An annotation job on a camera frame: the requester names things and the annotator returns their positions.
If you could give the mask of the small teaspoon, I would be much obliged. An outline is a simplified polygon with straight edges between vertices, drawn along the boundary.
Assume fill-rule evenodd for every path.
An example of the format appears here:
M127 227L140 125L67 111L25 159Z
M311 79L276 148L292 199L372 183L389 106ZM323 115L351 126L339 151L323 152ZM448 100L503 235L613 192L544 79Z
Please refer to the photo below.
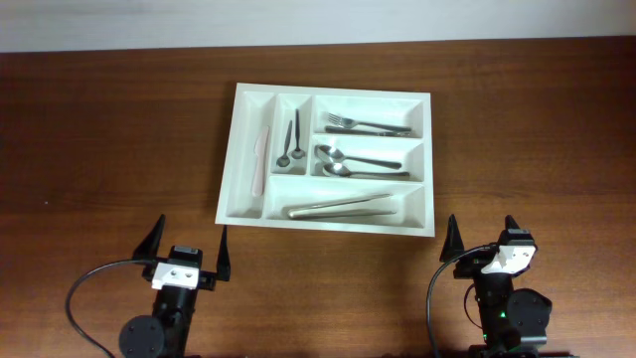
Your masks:
M291 156L293 159L300 160L305 156L305 151L301 148L300 145L301 138L301 130L300 130L300 112L298 109L295 110L295 142L296 146L294 150L291 152Z
M283 153L276 159L276 165L281 168L287 167L290 164L288 149L289 149L290 141L291 141L292 127L293 127L293 122L289 121L287 125L285 138L284 138Z

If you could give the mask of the metal fork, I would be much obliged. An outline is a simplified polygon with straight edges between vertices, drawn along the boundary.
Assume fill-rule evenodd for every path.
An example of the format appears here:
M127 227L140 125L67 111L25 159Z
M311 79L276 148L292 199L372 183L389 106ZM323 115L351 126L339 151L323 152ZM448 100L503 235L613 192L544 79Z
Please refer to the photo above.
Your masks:
M396 126L396 125L388 125L388 124L379 124L379 123L368 122L368 121L360 121L353 118L340 116L331 112L327 113L327 119L331 123L346 129L353 129L356 126L361 125L361 126L367 126L367 127L372 127L376 129L397 132L397 133L411 132L411 128L408 126Z
M351 134L351 135L367 135L367 136L379 136L379 137L409 137L410 132L395 132L395 131L369 131L360 129L348 129L338 126L327 125L324 127L325 132L334 134Z

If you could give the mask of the white plastic cutlery tray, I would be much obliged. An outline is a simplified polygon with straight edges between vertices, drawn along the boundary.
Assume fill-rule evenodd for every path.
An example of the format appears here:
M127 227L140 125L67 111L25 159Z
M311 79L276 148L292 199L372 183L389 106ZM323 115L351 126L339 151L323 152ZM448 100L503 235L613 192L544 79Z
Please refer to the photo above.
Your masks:
M219 224L432 237L427 92L239 84Z

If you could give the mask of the metal tongs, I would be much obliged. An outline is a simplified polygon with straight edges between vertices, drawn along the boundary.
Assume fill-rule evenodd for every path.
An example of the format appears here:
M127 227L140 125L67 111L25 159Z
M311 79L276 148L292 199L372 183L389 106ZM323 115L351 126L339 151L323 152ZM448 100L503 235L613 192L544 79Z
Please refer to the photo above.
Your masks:
M281 215L289 220L324 220L396 215L392 204L376 206L375 202L389 200L392 194L371 194L348 199L285 207Z

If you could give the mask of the large metal spoon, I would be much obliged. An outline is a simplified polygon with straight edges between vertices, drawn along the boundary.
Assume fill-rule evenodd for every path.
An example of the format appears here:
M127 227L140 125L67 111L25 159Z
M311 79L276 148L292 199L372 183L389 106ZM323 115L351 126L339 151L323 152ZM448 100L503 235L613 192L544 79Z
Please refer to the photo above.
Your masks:
M355 156L347 156L341 150L336 147L321 144L315 147L315 153L319 159L327 162L327 163L344 163L347 160L362 162L365 164L371 164L376 166L381 166L389 169L401 169L402 164L394 161L386 161L386 160L377 160L377 159L369 159L363 157L355 157Z
M380 178L380 179L389 179L389 178L406 179L411 176L411 174L407 171L398 171L398 172L359 171L359 170L350 170L345 165L334 164L334 163L318 164L316 166L316 171L326 176L342 177L342 178L369 177L369 178Z

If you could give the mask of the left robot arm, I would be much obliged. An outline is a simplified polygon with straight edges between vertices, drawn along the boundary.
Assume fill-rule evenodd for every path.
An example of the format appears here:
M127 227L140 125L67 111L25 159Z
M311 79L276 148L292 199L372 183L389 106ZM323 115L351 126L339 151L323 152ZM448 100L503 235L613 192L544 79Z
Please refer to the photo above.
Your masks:
M223 229L216 269L202 269L203 251L174 246L166 258L158 256L166 218L161 216L134 250L143 266L142 277L156 291L152 313L131 318L121 329L118 345L126 357L183 357L195 313L198 292L213 291L231 278L228 230Z

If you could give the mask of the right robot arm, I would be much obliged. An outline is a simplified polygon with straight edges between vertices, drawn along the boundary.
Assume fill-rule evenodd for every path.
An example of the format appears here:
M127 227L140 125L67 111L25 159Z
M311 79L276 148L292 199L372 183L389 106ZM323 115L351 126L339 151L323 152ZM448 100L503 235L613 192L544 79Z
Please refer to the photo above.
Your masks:
M552 302L513 285L530 268L537 249L530 231L508 215L496 242L467 250L456 218L449 217L440 261L455 265L454 278L472 281L484 340L468 348L470 357L537 357L547 343Z

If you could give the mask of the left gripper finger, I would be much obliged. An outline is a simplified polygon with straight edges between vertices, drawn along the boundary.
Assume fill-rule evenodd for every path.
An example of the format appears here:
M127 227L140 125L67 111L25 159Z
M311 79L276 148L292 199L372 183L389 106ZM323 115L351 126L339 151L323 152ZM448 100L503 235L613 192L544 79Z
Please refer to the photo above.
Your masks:
M231 259L228 245L228 226L224 225L221 236L219 252L216 264L216 280L229 281L231 279Z
M161 214L149 234L133 251L132 258L134 260L152 260L157 258L165 223L166 216Z

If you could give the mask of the pink plastic knife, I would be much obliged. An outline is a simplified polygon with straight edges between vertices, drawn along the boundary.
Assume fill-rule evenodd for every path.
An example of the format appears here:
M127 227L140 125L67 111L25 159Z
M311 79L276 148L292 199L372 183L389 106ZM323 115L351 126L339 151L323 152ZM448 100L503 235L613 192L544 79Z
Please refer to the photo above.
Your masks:
M251 184L251 195L253 197L259 197L264 192L264 183L265 183L265 161L266 161L266 150L267 143L269 138L270 127L265 126L254 145L254 154L256 156L256 165L252 177Z

